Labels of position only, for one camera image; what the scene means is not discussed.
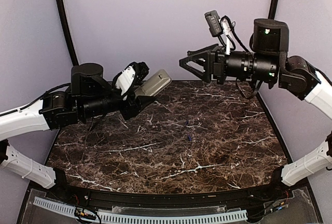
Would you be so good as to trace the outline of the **grey remote control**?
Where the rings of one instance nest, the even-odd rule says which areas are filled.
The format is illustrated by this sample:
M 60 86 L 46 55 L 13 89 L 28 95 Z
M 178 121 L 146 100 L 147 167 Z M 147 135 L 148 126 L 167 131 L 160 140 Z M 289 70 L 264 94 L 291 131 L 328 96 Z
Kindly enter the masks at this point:
M 160 69 L 135 90 L 135 96 L 156 96 L 171 81 L 169 74 L 164 69 Z

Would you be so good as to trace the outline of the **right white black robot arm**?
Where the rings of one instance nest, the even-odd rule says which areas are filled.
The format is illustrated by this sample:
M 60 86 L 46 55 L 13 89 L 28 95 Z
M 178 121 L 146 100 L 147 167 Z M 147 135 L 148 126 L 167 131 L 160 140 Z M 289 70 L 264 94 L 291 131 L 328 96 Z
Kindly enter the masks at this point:
M 289 57 L 288 44 L 289 29 L 285 22 L 260 18 L 254 20 L 251 51 L 228 51 L 214 44 L 189 51 L 179 65 L 207 83 L 215 79 L 223 84 L 226 77 L 233 77 L 260 85 L 265 82 L 269 88 L 278 85 L 330 118 L 331 81 L 304 58 Z

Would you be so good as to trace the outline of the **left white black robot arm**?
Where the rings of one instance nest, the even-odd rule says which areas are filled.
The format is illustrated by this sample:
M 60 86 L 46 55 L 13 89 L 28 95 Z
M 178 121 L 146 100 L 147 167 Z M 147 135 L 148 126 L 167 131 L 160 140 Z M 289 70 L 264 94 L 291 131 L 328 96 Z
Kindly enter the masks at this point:
M 73 189 L 67 185 L 65 173 L 28 158 L 8 139 L 33 131 L 60 129 L 115 111 L 125 120 L 136 117 L 171 81 L 164 70 L 145 81 L 148 73 L 145 62 L 132 62 L 112 82 L 107 82 L 101 65 L 76 65 L 66 91 L 57 86 L 27 105 L 1 113 L 1 168 L 52 189 L 60 200 L 69 201 Z

